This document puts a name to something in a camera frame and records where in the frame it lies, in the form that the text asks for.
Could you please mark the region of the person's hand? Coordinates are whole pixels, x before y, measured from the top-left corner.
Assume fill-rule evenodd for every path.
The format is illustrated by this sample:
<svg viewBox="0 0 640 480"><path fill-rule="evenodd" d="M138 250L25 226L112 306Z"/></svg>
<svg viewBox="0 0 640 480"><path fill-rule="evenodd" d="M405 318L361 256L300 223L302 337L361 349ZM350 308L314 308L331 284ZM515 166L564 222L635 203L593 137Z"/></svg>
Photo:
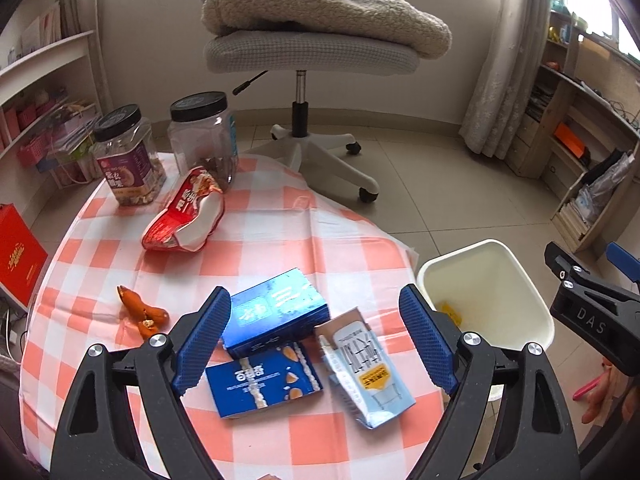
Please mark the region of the person's hand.
<svg viewBox="0 0 640 480"><path fill-rule="evenodd" d="M614 393L626 386L630 378L621 373L611 361L602 361L603 373L597 385L587 394L588 408L582 414L582 423L591 424L600 416L606 402L614 399ZM625 422L630 422L634 413L639 409L639 386L632 387L626 394L622 404L622 416Z"/></svg>

